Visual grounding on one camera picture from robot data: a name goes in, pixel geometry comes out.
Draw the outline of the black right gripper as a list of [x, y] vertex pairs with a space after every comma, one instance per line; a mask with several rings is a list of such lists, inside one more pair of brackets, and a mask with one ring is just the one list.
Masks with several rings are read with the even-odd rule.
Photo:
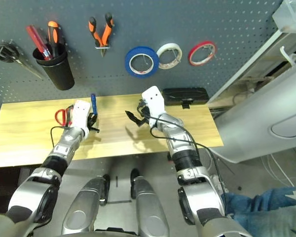
[[146, 108], [146, 102], [143, 99], [139, 100], [137, 112], [141, 115], [142, 119], [137, 118], [132, 112], [125, 111], [128, 118], [137, 124], [138, 127], [149, 124], [150, 110]]

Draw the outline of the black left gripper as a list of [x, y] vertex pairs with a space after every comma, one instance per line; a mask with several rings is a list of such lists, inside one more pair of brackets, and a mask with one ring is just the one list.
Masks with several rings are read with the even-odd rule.
[[87, 128], [90, 131], [95, 131], [95, 132], [99, 133], [100, 130], [93, 127], [93, 125], [96, 123], [96, 121], [97, 121], [97, 115], [90, 113], [87, 117]]

